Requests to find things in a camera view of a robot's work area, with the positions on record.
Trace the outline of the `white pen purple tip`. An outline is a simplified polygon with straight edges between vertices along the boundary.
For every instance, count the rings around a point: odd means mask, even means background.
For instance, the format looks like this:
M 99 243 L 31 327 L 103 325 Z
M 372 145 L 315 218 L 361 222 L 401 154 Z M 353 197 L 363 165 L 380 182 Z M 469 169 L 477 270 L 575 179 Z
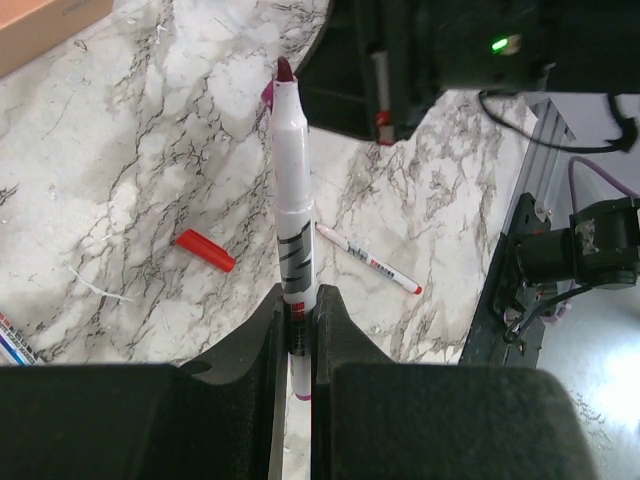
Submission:
M 272 83 L 269 129 L 274 169 L 274 208 L 283 300 L 289 321 L 291 388 L 303 401 L 312 395 L 310 322 L 316 306 L 314 200 L 309 126 L 298 81 L 280 57 Z

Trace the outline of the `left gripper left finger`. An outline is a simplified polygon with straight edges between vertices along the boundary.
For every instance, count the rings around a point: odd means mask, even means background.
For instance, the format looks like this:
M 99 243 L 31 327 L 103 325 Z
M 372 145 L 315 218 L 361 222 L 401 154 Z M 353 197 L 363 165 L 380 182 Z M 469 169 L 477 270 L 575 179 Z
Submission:
M 253 314 L 182 366 L 1 371 L 5 479 L 278 479 L 284 317 L 273 287 Z

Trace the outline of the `white pen blue tip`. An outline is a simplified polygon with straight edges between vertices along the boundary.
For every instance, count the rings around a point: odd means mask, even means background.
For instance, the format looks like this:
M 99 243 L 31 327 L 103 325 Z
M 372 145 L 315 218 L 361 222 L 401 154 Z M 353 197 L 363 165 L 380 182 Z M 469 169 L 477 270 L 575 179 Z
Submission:
M 1 353 L 12 365 L 45 364 L 3 313 L 0 313 L 0 330 Z

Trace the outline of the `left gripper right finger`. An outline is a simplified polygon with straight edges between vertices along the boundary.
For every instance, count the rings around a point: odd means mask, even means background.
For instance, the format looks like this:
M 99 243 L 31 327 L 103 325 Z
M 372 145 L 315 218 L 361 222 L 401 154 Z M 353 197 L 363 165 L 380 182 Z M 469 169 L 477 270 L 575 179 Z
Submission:
M 323 285 L 314 313 L 315 479 L 594 479 L 572 401 L 527 368 L 402 364 Z

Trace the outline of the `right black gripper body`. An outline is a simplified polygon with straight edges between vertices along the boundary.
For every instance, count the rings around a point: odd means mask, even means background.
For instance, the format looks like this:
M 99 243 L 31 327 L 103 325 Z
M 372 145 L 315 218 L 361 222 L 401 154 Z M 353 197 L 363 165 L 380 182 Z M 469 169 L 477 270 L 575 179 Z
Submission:
M 356 1 L 372 140 L 409 138 L 448 90 L 514 94 L 544 82 L 552 1 Z

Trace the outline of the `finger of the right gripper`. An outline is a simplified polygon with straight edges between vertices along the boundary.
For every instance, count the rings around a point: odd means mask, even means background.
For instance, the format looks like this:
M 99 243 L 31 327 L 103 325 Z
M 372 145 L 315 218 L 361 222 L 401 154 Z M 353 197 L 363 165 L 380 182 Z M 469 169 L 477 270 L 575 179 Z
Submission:
M 296 70 L 309 124 L 377 142 L 375 54 L 384 50 L 379 1 L 331 1 L 325 21 Z

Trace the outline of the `purple pen cap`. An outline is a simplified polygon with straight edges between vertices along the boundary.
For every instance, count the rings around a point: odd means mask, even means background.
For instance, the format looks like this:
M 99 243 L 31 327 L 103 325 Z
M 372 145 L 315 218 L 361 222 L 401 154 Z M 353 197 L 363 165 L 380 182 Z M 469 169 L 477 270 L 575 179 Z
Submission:
M 270 81 L 261 93 L 261 102 L 262 104 L 271 111 L 273 108 L 273 99 L 274 99 L 274 89 L 273 82 Z

